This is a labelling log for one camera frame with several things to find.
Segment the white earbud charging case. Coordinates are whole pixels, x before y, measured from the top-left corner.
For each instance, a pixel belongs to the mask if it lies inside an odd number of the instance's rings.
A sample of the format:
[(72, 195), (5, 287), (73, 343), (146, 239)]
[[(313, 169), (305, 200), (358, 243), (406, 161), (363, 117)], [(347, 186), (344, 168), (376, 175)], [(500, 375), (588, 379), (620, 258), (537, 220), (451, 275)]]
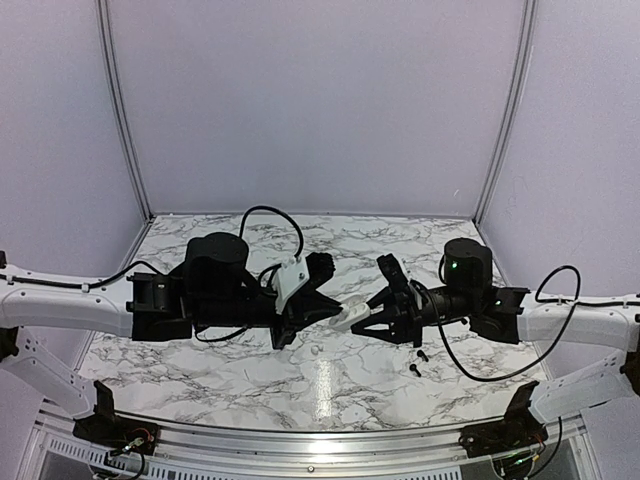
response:
[(341, 307), (341, 312), (329, 319), (329, 325), (340, 332), (350, 330), (353, 325), (371, 314), (365, 299), (359, 295), (348, 297), (342, 302)]

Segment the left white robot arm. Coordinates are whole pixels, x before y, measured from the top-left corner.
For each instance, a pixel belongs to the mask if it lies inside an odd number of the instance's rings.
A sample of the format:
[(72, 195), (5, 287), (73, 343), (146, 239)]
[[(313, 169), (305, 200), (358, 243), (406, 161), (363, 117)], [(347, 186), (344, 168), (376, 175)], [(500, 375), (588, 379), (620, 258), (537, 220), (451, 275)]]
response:
[(77, 376), (29, 334), (31, 326), (103, 332), (141, 342), (189, 339), (209, 327), (265, 328), (274, 349), (341, 304), (319, 292), (333, 277), (331, 255), (300, 253), (276, 269), (271, 288), (247, 270), (249, 247), (216, 232), (187, 244), (163, 274), (143, 262), (105, 280), (47, 275), (1, 265), (1, 367), (33, 386), (106, 445), (125, 438), (108, 388)]

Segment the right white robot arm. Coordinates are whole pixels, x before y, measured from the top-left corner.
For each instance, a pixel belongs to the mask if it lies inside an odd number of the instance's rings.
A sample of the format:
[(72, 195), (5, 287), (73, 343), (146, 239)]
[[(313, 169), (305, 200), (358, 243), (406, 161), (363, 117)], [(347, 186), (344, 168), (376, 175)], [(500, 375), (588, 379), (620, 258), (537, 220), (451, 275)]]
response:
[(639, 298), (566, 297), (493, 285), (491, 250), (469, 238), (448, 241), (439, 267), (441, 286), (406, 277), (393, 255), (379, 257), (388, 285), (355, 316), (355, 335), (391, 344), (422, 344), (423, 330), (468, 321), (472, 332), (497, 343), (566, 341), (614, 349), (614, 354), (555, 380), (520, 387), (495, 430), (506, 448), (529, 437), (535, 424), (639, 393)]

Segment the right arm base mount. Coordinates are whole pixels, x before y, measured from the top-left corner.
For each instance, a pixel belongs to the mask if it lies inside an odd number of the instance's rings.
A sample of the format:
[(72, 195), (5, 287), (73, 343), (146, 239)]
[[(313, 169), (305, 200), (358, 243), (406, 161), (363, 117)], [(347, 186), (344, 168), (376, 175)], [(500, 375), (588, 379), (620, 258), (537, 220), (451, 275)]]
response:
[(544, 424), (529, 411), (531, 396), (538, 385), (538, 381), (532, 381), (519, 387), (499, 420), (461, 429), (458, 443), (469, 458), (500, 454), (548, 439)]

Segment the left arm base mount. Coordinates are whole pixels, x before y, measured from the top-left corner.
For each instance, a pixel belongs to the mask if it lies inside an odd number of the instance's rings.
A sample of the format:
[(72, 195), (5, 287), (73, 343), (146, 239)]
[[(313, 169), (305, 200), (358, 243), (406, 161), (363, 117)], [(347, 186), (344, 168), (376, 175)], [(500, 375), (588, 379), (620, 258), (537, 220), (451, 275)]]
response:
[(73, 435), (109, 447), (112, 456), (152, 455), (160, 433), (159, 425), (118, 415), (112, 391), (100, 381), (94, 381), (93, 387), (95, 399), (87, 414), (74, 419)]

